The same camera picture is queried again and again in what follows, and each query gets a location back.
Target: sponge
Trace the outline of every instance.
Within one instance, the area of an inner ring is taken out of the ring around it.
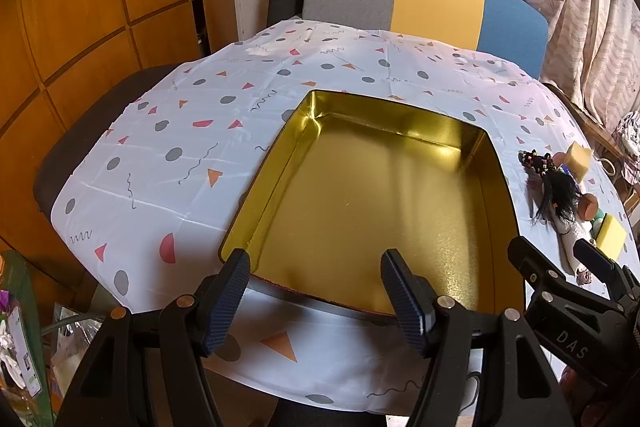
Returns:
[[[566,155],[564,155],[564,164],[574,174],[575,181],[582,183],[582,180],[589,170],[591,155],[593,151],[588,147],[581,146],[578,142],[573,142]]]
[[[596,237],[596,245],[600,251],[612,261],[616,261],[622,245],[625,244],[625,239],[625,229],[622,228],[618,220],[611,214],[605,215],[598,237]]]

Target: metal bolt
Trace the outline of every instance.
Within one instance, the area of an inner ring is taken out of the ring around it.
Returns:
[[[118,306],[117,308],[114,308],[113,310],[111,310],[110,315],[112,319],[119,320],[123,318],[126,314],[127,314],[126,309],[124,309],[122,306]]]
[[[438,297],[438,305],[442,308],[450,310],[453,308],[453,306],[456,305],[456,302],[448,295],[441,295],[440,297]]]
[[[520,312],[518,310],[514,310],[513,308],[507,308],[504,311],[504,316],[507,317],[510,321],[517,321],[520,318]]]
[[[193,295],[183,295],[181,297],[178,297],[175,303],[178,304],[178,308],[190,308],[191,306],[193,306],[193,303],[195,301],[196,299],[193,298]]]

